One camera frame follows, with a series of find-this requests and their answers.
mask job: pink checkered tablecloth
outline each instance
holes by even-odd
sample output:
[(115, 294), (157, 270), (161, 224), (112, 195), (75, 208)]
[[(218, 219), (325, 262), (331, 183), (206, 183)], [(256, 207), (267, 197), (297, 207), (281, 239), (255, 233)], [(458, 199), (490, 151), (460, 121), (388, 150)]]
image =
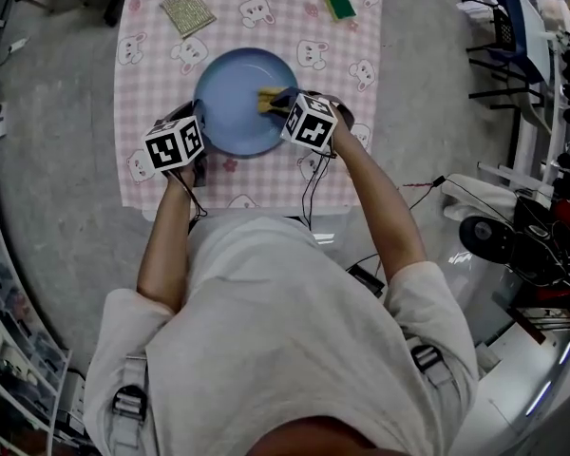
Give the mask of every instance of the pink checkered tablecloth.
[[(367, 147), (376, 109), (382, 0), (351, 0), (357, 16), (335, 23), (323, 0), (204, 0), (218, 20), (182, 41), (159, 3), (125, 0), (115, 65), (116, 160), (124, 206), (158, 207), (166, 179), (153, 174), (141, 136), (193, 98), (209, 64), (235, 48), (264, 48), (288, 63), (298, 85), (339, 97), (355, 115), (353, 133)], [(319, 157), (284, 142), (252, 159), (214, 153), (205, 208), (301, 207)], [(356, 204), (341, 160), (332, 161), (313, 207)]]

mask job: person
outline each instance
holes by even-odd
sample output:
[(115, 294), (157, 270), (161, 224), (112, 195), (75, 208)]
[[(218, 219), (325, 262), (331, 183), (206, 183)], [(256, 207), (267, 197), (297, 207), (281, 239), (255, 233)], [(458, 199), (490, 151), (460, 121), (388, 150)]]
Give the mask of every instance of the person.
[[(137, 292), (108, 295), (88, 370), (84, 421), (104, 456), (132, 454), (123, 441), (152, 456), (447, 453), (477, 391), (468, 326), (405, 201), (341, 118), (333, 147), (385, 304), (294, 219), (246, 211), (188, 236), (190, 198), (169, 180)], [(144, 358), (147, 411), (123, 423), (115, 394)], [(129, 423), (137, 435), (123, 435)]]

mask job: white box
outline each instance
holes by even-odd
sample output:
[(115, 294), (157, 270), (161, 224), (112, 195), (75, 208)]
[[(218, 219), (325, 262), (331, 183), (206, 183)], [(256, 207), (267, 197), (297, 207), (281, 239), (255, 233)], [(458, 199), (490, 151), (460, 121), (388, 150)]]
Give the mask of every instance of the white box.
[(327, 100), (317, 100), (300, 93), (287, 117), (281, 138), (321, 152), (337, 123), (338, 119)]
[(157, 172), (190, 163), (204, 149), (196, 117), (153, 126), (143, 136), (143, 149)]

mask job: concrete floor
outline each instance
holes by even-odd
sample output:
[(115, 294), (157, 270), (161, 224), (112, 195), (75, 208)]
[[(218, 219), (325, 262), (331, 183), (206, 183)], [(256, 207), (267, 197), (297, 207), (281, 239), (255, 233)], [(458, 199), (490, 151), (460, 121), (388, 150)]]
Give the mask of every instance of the concrete floor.
[[(472, 32), (458, 1), (384, 0), (373, 156), (397, 184), (475, 176), (477, 161), (506, 158), (511, 116), (466, 97), (485, 79), (466, 62)], [(121, 206), (112, 117), (118, 30), (101, 16), (99, 5), (47, 15), (19, 3), (0, 39), (2, 59), (10, 43), (31, 38), (0, 67), (0, 101), (9, 107), (9, 134), (0, 142), (5, 223), (37, 307), (83, 372), (105, 296), (134, 287), (151, 228)], [(424, 192), (402, 188), (409, 203)], [(489, 300), (504, 285), (503, 269), (456, 261), (464, 249), (442, 201), (434, 191), (413, 214), (479, 341), (507, 322)], [(374, 252), (360, 209), (341, 223), (331, 256), (349, 266)], [(375, 265), (367, 262), (369, 270)]]

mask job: green sponge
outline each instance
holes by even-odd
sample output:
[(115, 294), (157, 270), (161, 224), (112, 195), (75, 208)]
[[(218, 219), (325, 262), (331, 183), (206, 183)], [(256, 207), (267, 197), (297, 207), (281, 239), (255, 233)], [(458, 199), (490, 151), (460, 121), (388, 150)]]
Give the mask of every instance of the green sponge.
[(351, 5), (351, 0), (325, 0), (327, 8), (332, 14), (333, 20), (338, 21), (354, 17), (356, 13)]

